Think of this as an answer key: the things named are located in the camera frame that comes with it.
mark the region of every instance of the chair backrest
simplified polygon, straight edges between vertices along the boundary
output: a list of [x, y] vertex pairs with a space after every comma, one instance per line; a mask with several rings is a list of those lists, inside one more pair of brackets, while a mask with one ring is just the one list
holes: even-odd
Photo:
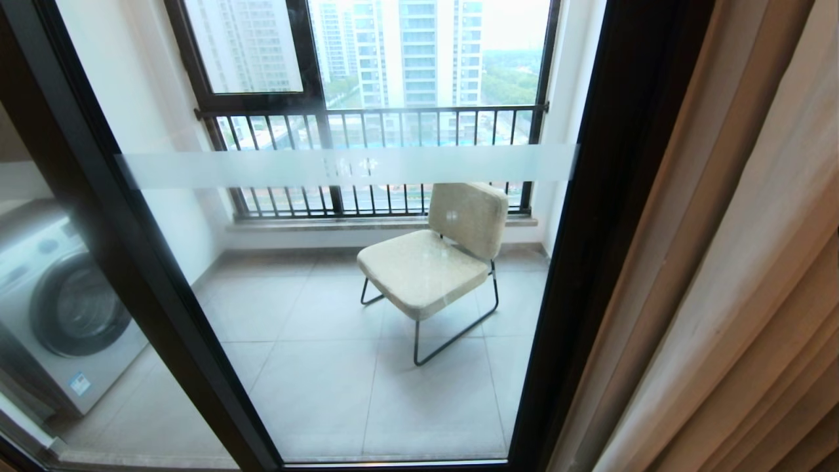
[[428, 223], [469, 252], [494, 259], [507, 222], [507, 195], [487, 184], [434, 184]]

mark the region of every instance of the chair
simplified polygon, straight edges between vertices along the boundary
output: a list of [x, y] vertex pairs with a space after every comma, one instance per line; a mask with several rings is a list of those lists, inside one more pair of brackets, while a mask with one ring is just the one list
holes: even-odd
[[[387, 297], [414, 320], [414, 364], [418, 367], [498, 307], [495, 257], [501, 249], [507, 206], [507, 195], [487, 184], [434, 184], [428, 217], [430, 229], [389, 239], [358, 253], [358, 265], [367, 277], [361, 303], [369, 305]], [[464, 250], [449, 245], [444, 236]], [[425, 359], [418, 360], [420, 321], [478, 288], [490, 275], [495, 290], [492, 309]], [[368, 282], [382, 295], [364, 301]]]

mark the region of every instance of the curtain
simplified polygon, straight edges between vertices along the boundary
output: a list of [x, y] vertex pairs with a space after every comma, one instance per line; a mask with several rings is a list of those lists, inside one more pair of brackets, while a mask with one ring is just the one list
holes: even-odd
[[836, 21], [716, 5], [553, 470], [837, 461]]

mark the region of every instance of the high-rise building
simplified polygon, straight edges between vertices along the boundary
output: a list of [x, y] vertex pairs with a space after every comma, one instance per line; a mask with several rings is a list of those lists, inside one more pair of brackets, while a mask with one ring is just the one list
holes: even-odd
[[351, 4], [342, 0], [310, 0], [312, 31], [324, 83], [357, 74]]
[[214, 92], [303, 90], [289, 13], [272, 0], [186, 0]]
[[362, 105], [477, 105], [481, 0], [356, 0]]

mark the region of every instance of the balcony floor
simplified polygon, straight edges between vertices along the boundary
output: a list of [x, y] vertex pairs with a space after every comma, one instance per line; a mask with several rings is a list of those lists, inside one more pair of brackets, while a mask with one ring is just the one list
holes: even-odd
[[[500, 459], [507, 455], [547, 275], [544, 256], [497, 259], [498, 310], [422, 367], [414, 323], [358, 303], [356, 250], [228, 256], [196, 289], [279, 452], [289, 462]], [[377, 295], [375, 288], [368, 297]], [[423, 321], [420, 356], [493, 302], [492, 282]], [[55, 426], [62, 460], [235, 464], [153, 349], [94, 409]]]

